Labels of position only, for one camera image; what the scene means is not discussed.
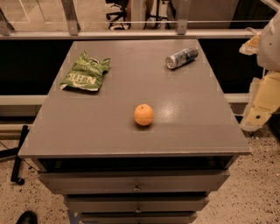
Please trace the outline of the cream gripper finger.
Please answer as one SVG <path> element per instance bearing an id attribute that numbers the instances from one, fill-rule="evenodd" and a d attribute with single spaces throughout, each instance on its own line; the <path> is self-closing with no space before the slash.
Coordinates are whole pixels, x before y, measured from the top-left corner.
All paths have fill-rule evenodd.
<path id="1" fill-rule="evenodd" d="M 257 131 L 271 118 L 271 115 L 272 112 L 266 108 L 247 105 L 240 126 L 247 132 Z"/>

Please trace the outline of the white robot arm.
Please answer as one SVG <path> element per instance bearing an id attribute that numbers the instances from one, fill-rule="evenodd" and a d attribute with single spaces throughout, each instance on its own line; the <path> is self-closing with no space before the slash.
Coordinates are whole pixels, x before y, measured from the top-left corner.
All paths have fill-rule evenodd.
<path id="1" fill-rule="evenodd" d="M 261 33 L 249 27 L 254 36 L 239 49 L 245 55 L 255 54 L 258 66 L 263 68 L 262 78 L 254 78 L 250 84 L 248 104 L 240 123 L 248 132 L 259 130 L 280 108 L 280 3 L 260 1 L 276 11 L 276 15 Z"/>

